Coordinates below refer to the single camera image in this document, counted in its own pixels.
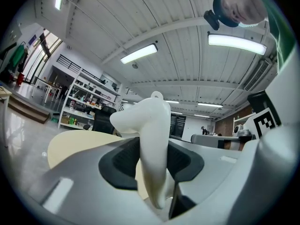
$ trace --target black cap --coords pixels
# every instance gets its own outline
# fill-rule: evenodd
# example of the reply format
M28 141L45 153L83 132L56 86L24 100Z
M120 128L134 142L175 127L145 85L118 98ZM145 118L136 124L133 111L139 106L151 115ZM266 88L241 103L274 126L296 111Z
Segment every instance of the black cap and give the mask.
M232 21L231 19L229 19L223 13L223 10L222 10L222 7L221 7L221 0L214 0L212 6L213 6L214 13L215 13L217 19L221 23L223 23L227 27L231 27L231 28L235 28L235 27L237 27L239 25L238 23L236 23L236 22Z

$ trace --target red object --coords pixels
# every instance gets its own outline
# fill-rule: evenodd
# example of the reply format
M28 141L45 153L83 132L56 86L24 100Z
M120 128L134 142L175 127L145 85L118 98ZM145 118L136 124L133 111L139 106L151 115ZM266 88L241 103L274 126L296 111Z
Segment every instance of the red object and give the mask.
M24 80L24 74L19 73L18 79L17 79L17 85L20 86L22 84L23 80Z

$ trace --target brown wooden wall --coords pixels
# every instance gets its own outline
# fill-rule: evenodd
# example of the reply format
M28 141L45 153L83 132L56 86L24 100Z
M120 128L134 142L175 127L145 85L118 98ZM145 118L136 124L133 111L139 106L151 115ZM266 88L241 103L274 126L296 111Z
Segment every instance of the brown wooden wall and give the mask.
M216 122L215 127L215 133L222 134L222 136L232 136L233 135L233 118L237 119L238 115L240 118L245 117L249 114L251 114L252 107L249 105L242 110L238 111L237 113L224 118L220 121Z

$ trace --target white table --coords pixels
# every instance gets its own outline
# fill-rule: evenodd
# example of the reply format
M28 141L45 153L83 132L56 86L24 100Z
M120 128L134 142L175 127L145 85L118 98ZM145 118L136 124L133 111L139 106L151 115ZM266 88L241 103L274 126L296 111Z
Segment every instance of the white table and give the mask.
M124 140L124 138L95 131L72 130L63 132L56 135L49 143L48 164L50 168L53 168L74 153L120 140ZM140 160L136 165L135 180L137 180L139 195L143 200L146 199L148 193L143 180Z
M57 96L56 96L56 99L59 98L60 92L61 92L61 88L56 88L56 87L54 87L54 86L52 86L52 85L46 83L45 81L43 81L43 80L41 80L41 79L39 79L39 78L37 79L36 85L35 85L35 87L34 87L34 89L33 89L33 91L32 91L32 95L31 95L32 97L33 97L33 95L34 95L34 92L35 92L36 89L37 89L38 83L43 83L43 84L45 84L45 85L47 86L47 92L46 92L46 96L45 96L45 101L44 101L44 103L46 103L47 98L48 98L48 94L49 94L50 90L52 90L52 89L54 89L54 93L53 93L53 97L52 97L51 102L53 102L53 100L54 100L54 96L55 96L56 90L59 90L59 92L58 92L58 94L57 94Z
M9 102L9 96L12 95L10 91L5 89L4 87L0 86L0 98L4 100L4 106L2 109L2 140L4 147L8 147L6 143L6 113L7 113L7 108L8 108L8 102Z

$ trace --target stairs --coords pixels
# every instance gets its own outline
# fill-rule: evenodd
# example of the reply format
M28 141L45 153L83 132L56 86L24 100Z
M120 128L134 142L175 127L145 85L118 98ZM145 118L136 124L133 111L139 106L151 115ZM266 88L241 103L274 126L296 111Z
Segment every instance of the stairs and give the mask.
M44 124L50 117L49 112L39 109L14 95L9 97L8 107L22 114L23 116L42 124Z

